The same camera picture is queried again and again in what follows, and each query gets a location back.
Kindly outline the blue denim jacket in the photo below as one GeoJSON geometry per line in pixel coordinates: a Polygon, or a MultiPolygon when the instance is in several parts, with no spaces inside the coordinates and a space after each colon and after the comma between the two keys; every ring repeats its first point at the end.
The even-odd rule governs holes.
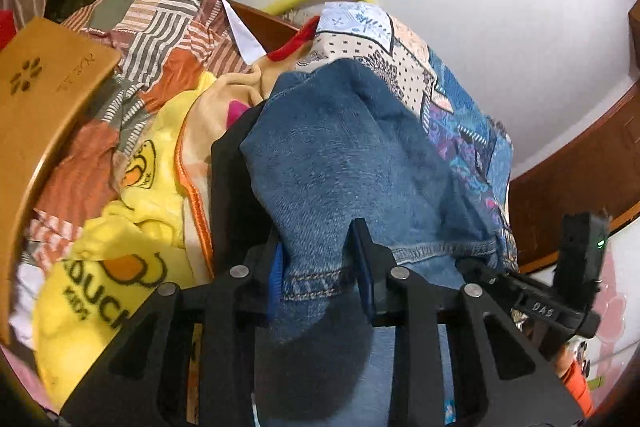
{"type": "Polygon", "coordinates": [[[429,282],[462,285],[456,262],[501,262],[498,229],[419,119],[366,66],[338,60],[281,75],[240,146],[288,269],[277,315],[256,339],[264,426],[383,426],[395,332],[364,315],[350,222],[429,282]]]}

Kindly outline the yellow duck blanket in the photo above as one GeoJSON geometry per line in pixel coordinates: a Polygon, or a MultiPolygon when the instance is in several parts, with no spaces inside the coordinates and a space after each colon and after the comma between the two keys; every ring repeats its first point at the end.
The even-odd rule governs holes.
{"type": "Polygon", "coordinates": [[[86,222],[39,291],[32,342],[55,409],[158,285],[191,287],[198,280],[184,246],[174,156],[186,113],[215,80],[204,72],[195,88],[160,109],[128,158],[118,198],[86,222]]]}

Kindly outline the wooden door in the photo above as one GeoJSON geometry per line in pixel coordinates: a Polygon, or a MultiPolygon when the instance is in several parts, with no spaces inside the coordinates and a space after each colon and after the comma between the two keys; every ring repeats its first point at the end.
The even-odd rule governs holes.
{"type": "Polygon", "coordinates": [[[639,216],[639,83],[570,143],[510,186],[511,228],[522,272],[552,265],[562,218],[605,213],[616,231],[639,216]]]}

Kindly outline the black garment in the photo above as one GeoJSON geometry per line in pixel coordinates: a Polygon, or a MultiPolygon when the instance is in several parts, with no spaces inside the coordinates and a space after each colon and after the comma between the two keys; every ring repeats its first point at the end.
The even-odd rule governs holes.
{"type": "Polygon", "coordinates": [[[263,108],[260,103],[247,109],[210,147],[209,230],[215,275],[242,265],[247,253],[267,244],[276,231],[253,192],[241,150],[263,108]]]}

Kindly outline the blue patchwork quilt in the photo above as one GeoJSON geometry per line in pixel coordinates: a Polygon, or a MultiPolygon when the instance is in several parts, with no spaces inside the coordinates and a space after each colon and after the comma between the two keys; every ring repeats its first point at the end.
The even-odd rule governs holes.
{"type": "Polygon", "coordinates": [[[486,115],[449,67],[406,24],[366,2],[328,2],[314,40],[288,58],[313,70],[353,58],[382,78],[418,117],[427,138],[497,227],[502,257],[518,267],[508,195],[513,145],[501,122],[486,115]]]}

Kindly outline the striped orange patchwork sheet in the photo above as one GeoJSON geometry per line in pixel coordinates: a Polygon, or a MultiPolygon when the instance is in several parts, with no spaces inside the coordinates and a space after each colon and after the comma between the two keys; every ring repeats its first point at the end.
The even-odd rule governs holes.
{"type": "Polygon", "coordinates": [[[49,272],[85,222],[115,199],[129,157],[155,114],[202,72],[246,72],[265,50],[227,0],[96,0],[64,27],[120,60],[43,185],[25,259],[49,272]]]}

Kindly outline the red cloth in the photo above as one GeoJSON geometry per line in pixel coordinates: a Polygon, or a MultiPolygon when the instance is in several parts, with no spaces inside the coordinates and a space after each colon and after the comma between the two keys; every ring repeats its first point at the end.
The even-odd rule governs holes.
{"type": "Polygon", "coordinates": [[[296,32],[296,34],[279,49],[271,51],[267,54],[270,61],[281,62],[292,56],[301,49],[305,44],[314,40],[314,35],[320,20],[319,15],[315,15],[306,21],[305,25],[296,32]]]}

